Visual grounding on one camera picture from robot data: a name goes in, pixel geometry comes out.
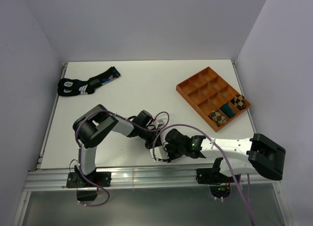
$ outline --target sock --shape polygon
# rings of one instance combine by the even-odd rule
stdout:
[[[58,88],[58,95],[60,96],[75,96],[80,95],[80,91],[78,90],[68,90],[64,88]]]
[[[82,94],[93,94],[93,86],[88,84],[88,81],[81,81],[78,79],[62,78],[58,83],[59,88],[66,90],[75,90],[84,92]]]
[[[102,85],[108,83],[109,81],[118,78],[121,74],[116,70],[116,68],[110,67],[107,71],[94,76],[88,80],[89,85],[93,86],[94,89],[101,87]]]

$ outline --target cable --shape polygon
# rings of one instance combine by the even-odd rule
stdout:
[[[155,116],[155,119],[156,119],[159,115],[161,115],[162,113],[165,113],[165,114],[167,115],[167,121],[166,121],[165,125],[163,125],[162,127],[160,127],[160,129],[165,128],[165,127],[168,125],[168,123],[170,122],[170,115],[169,115],[168,112],[166,112],[166,111],[159,112],[159,113]]]
[[[73,159],[72,161],[70,161],[69,166],[68,166],[68,170],[69,170],[70,173],[71,173],[71,171],[70,171],[70,165],[72,164],[73,161],[78,162],[76,159]]]
[[[196,127],[193,127],[193,126],[191,126],[191,125],[187,125],[187,124],[174,124],[174,125],[170,125],[170,126],[166,127],[166,126],[168,125],[168,123],[169,123],[169,117],[170,117],[170,116],[169,116],[169,114],[168,114],[167,112],[165,112],[165,111],[158,113],[158,114],[156,115],[156,117],[159,116],[161,113],[167,114],[168,120],[167,120],[166,124],[165,124],[163,127],[159,128],[159,129],[149,130],[149,129],[140,127],[139,125],[137,125],[137,124],[131,122],[131,121],[128,120],[127,118],[124,118],[124,117],[122,117],[122,116],[120,116],[120,115],[118,115],[118,114],[116,114],[116,113],[113,113],[113,112],[108,111],[108,110],[100,110],[100,111],[94,112],[94,113],[90,114],[89,116],[87,116],[87,117],[82,121],[82,123],[78,126],[78,128],[77,128],[77,130],[76,130],[76,133],[75,133],[75,140],[76,140],[76,142],[77,142],[77,144],[78,144],[78,146],[79,146],[80,148],[81,148],[81,144],[80,144],[80,142],[78,141],[78,134],[79,134],[79,131],[80,131],[81,127],[83,126],[83,124],[84,124],[88,119],[90,119],[91,117],[95,116],[95,115],[98,114],[98,113],[109,113],[109,114],[113,114],[114,116],[117,116],[117,117],[119,117],[119,118],[121,118],[121,119],[124,119],[124,120],[130,122],[130,123],[132,123],[134,126],[140,128],[140,129],[142,129],[142,130],[144,130],[144,131],[149,131],[149,132],[158,132],[158,131],[160,131],[160,132],[157,134],[157,136],[155,137],[155,140],[154,140],[153,146],[152,146],[152,151],[153,151],[153,157],[154,157],[154,159],[156,159],[156,155],[155,155],[155,146],[156,146],[157,139],[159,138],[159,136],[160,136],[165,130],[167,130],[167,129],[171,128],[171,127],[183,126],[183,127],[192,128],[192,129],[194,129],[194,130],[200,132],[201,134],[203,134],[208,140],[212,141],[211,138],[210,138],[206,133],[204,133],[204,132],[201,131],[200,129],[198,129],[198,128],[196,128]],[[228,166],[228,168],[229,168],[229,170],[230,170],[230,172],[231,172],[231,175],[232,175],[232,177],[233,177],[233,179],[234,179],[235,185],[236,185],[236,187],[238,188],[239,194],[240,194],[240,196],[241,196],[241,198],[242,198],[242,200],[243,200],[243,202],[244,202],[244,204],[245,204],[245,206],[246,206],[246,209],[247,209],[247,212],[248,212],[248,215],[249,215],[249,218],[250,218],[251,225],[252,225],[252,226],[255,226],[255,221],[254,221],[254,218],[253,218],[252,209],[251,209],[250,205],[247,203],[247,201],[246,201],[246,199],[245,199],[245,197],[244,197],[244,194],[243,194],[242,190],[240,189],[240,186],[239,186],[239,183],[238,183],[238,181],[237,181],[237,179],[236,179],[234,170],[232,169],[232,167],[231,167],[231,165],[230,165],[230,162],[229,162],[229,160],[228,160],[228,158],[227,158],[227,156],[226,156],[226,153],[223,151],[223,149],[222,149],[218,144],[214,143],[214,145],[216,146],[216,148],[221,152],[222,156],[224,157],[224,159],[225,159],[225,161],[226,161],[226,163],[227,163],[227,166]],[[78,162],[79,162],[79,164],[81,164],[81,155],[82,155],[82,149],[79,149],[79,152],[78,152]],[[107,203],[107,201],[108,201],[109,198],[110,198],[109,192],[108,192],[105,188],[103,188],[103,187],[101,187],[101,186],[98,186],[97,184],[95,184],[95,183],[91,182],[90,180],[88,180],[88,179],[86,178],[86,176],[84,175],[83,171],[82,171],[81,165],[79,165],[79,171],[80,171],[82,177],[84,178],[84,180],[86,180],[88,183],[92,184],[93,186],[99,187],[101,190],[105,191],[105,192],[107,193],[107,195],[108,195],[108,198],[107,198],[103,203],[100,203],[100,204],[85,204],[85,203],[81,203],[81,204],[86,205],[86,206],[100,206],[100,205],[104,205],[105,203]]]
[[[130,116],[128,120],[134,119],[136,116]]]
[[[174,124],[174,125],[170,125],[170,126],[168,126],[168,127],[163,128],[162,131],[161,131],[159,134],[157,134],[157,136],[156,136],[156,138],[155,138],[155,140],[154,140],[154,142],[153,142],[153,145],[152,145],[152,153],[153,153],[154,159],[156,159],[156,156],[155,156],[155,146],[156,146],[156,142],[157,142],[158,137],[159,137],[165,130],[167,130],[167,129],[171,128],[171,127],[179,127],[179,126],[192,128],[192,129],[194,129],[194,130],[200,132],[200,133],[201,133],[202,135],[204,135],[208,140],[212,141],[212,139],[211,139],[206,133],[204,133],[203,131],[201,131],[200,129],[198,129],[198,128],[196,128],[196,127],[193,127],[193,126],[190,126],[190,125],[187,125],[187,124]],[[251,225],[252,225],[252,226],[255,226],[255,221],[254,221],[254,218],[253,218],[252,209],[251,209],[250,205],[247,203],[247,201],[246,201],[246,199],[245,199],[245,197],[244,197],[244,194],[243,194],[242,190],[240,189],[240,186],[239,186],[239,183],[238,183],[238,181],[237,181],[237,179],[236,179],[234,170],[233,170],[233,168],[232,168],[231,165],[230,165],[230,162],[229,162],[229,160],[228,160],[228,158],[227,158],[227,156],[226,156],[226,153],[225,153],[224,150],[223,150],[218,144],[216,144],[215,142],[214,142],[214,145],[216,146],[216,148],[221,152],[222,156],[224,157],[224,159],[225,159],[225,161],[226,161],[226,163],[227,163],[227,165],[228,165],[228,168],[229,168],[229,170],[230,170],[230,173],[231,173],[231,175],[232,175],[232,177],[233,177],[233,179],[234,179],[235,185],[236,185],[236,187],[238,188],[239,194],[240,194],[240,196],[241,196],[241,198],[242,198],[242,200],[243,200],[243,202],[244,202],[244,204],[245,204],[245,206],[246,206],[246,209],[247,209],[247,212],[248,212],[248,215],[249,215],[249,218],[250,218]]]
[[[238,176],[238,179],[236,179],[238,182],[240,182],[241,175]],[[237,191],[237,187],[229,194],[228,197],[224,198],[224,200],[230,199],[232,196],[234,196],[234,193]]]
[[[165,149],[165,147],[164,147],[164,144],[165,144],[165,143],[167,143],[167,141],[163,142],[163,144],[162,144],[163,149]]]
[[[247,174],[246,175],[246,178],[247,178],[247,181],[248,181],[248,203],[251,207],[251,197],[250,197],[250,186],[251,186],[251,183],[250,183],[250,175]]]

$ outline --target zip tie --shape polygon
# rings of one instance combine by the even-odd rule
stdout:
[[[84,146],[84,144],[81,142],[81,140],[78,140],[78,143],[80,144],[80,145],[78,145],[78,150],[80,150],[83,146]]]
[[[213,148],[214,148],[215,140],[216,140],[216,139],[211,139],[211,142],[212,142],[211,149],[213,149]]]

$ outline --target orange compartment tray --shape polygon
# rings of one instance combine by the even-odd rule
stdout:
[[[246,100],[246,108],[239,110],[231,102],[235,95],[240,94],[221,76],[210,67],[196,73],[187,80],[176,86],[178,93],[194,108],[194,110],[212,127],[214,131],[219,131],[240,114],[246,111],[251,103]],[[232,118],[227,117],[220,107],[227,104],[235,113]],[[227,122],[218,126],[210,117],[212,110],[218,110]]]

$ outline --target white table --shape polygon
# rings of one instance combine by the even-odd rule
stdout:
[[[200,70],[210,66],[237,91],[240,87],[230,60],[183,61],[118,61],[118,62],[70,62],[65,78],[88,80],[90,77],[115,66],[121,77],[98,88],[92,95],[59,97],[55,114],[45,144],[42,169],[64,169],[78,150],[72,125],[76,119],[97,104],[122,116],[138,115],[146,110],[152,115],[160,111],[170,114],[170,123],[185,123],[198,127],[216,138],[241,139],[253,136],[247,111],[214,132],[193,108],[176,92],[176,85]],[[198,134],[188,128],[177,127],[185,135]],[[171,163],[153,162],[138,137],[127,138],[111,132],[98,146],[97,167],[137,167],[212,163],[214,159],[181,157]]]

